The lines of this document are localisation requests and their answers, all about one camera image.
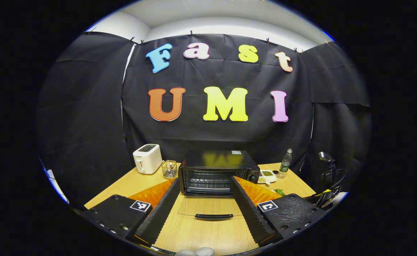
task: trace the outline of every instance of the screw hole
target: screw hole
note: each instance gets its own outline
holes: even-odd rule
[[[129,230],[129,228],[125,224],[120,224],[119,228],[124,229],[124,230]]]

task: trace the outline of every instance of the orange soft finger pad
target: orange soft finger pad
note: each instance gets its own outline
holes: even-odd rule
[[[145,203],[150,203],[154,209],[174,180],[175,178],[159,183],[158,185],[154,185],[150,188],[147,188],[146,190],[140,191],[139,193],[135,193],[134,195],[129,196],[128,198]]]
[[[241,188],[243,188],[243,190],[248,195],[249,199],[251,199],[251,201],[254,203],[254,206],[256,207],[258,203],[270,201],[281,197],[277,193],[273,193],[272,191],[269,191],[266,188],[262,188],[257,184],[254,184],[242,178],[238,178],[236,176],[234,176],[234,178],[238,181]]]

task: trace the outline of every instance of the white toaster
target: white toaster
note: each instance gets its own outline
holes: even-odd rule
[[[132,153],[137,171],[142,174],[153,174],[162,163],[158,144],[145,144]]]

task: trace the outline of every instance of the white wall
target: white wall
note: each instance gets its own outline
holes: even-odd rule
[[[299,52],[318,45],[306,37],[272,24],[233,17],[203,17],[167,23],[152,28],[145,42],[168,36],[190,34],[190,30],[193,34],[233,34],[262,40],[270,38],[270,42],[290,49],[296,47]]]
[[[96,24],[91,26],[87,31],[91,31],[95,28],[93,32],[105,32],[110,34],[115,34],[127,39],[131,39],[133,36],[134,42],[140,42],[144,40],[150,31],[150,27],[139,19],[131,16],[127,13],[117,11],[111,15],[101,19]]]

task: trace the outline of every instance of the white ceiling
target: white ceiling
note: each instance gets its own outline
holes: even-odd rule
[[[191,18],[224,16],[279,26],[317,44],[331,41],[320,28],[270,0],[141,0],[119,11],[134,16],[150,28]]]

